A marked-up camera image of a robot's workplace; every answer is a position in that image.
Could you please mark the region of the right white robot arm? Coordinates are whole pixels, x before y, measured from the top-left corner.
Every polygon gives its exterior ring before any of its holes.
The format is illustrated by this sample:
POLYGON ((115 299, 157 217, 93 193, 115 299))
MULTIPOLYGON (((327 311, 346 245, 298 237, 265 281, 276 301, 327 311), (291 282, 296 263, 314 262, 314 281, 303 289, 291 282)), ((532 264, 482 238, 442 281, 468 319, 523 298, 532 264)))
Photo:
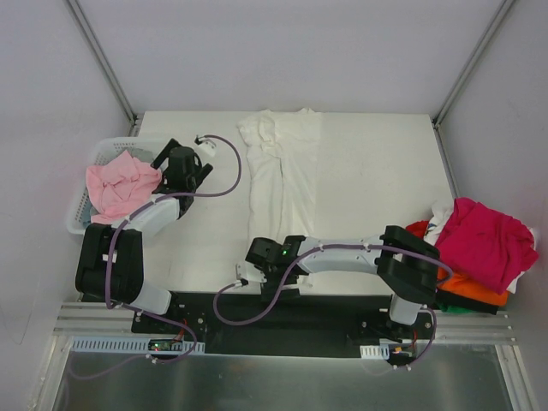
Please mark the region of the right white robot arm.
POLYGON ((238 283, 245 286, 252 282, 250 271, 260 274, 261 294, 268 305, 238 324, 251 325, 266 317, 287 291, 286 286, 298 277, 328 271, 355 272, 375 275, 390 288, 384 326, 391 336, 403 338, 414 330, 422 307, 434 302, 439 269, 445 269, 440 252, 395 225, 387 226, 382 235, 346 241, 288 235, 278 243, 256 237, 243 267, 237 270, 238 283))

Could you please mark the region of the white floral t shirt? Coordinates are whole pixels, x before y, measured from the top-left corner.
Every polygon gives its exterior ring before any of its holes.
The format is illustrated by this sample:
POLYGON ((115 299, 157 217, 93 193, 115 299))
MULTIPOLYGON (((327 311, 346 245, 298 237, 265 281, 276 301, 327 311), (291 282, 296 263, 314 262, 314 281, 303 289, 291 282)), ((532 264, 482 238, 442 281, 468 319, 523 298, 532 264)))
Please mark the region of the white floral t shirt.
POLYGON ((305 108, 263 110, 237 124, 251 177, 249 241, 313 233, 322 120, 305 108))

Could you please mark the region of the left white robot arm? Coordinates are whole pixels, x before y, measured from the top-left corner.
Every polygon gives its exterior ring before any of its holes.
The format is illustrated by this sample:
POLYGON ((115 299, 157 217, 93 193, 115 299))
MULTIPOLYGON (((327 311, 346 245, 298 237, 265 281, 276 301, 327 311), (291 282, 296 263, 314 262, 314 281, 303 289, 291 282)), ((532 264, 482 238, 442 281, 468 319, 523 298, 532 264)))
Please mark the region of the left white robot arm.
POLYGON ((151 321, 164 333, 175 331, 182 314, 171 306, 172 293, 145 279, 143 240, 180 219, 190 208, 196 190, 213 170, 191 147, 170 140, 152 163, 159 174, 146 201, 114 228, 91 223, 85 230, 75 287, 85 295, 152 313, 151 321))

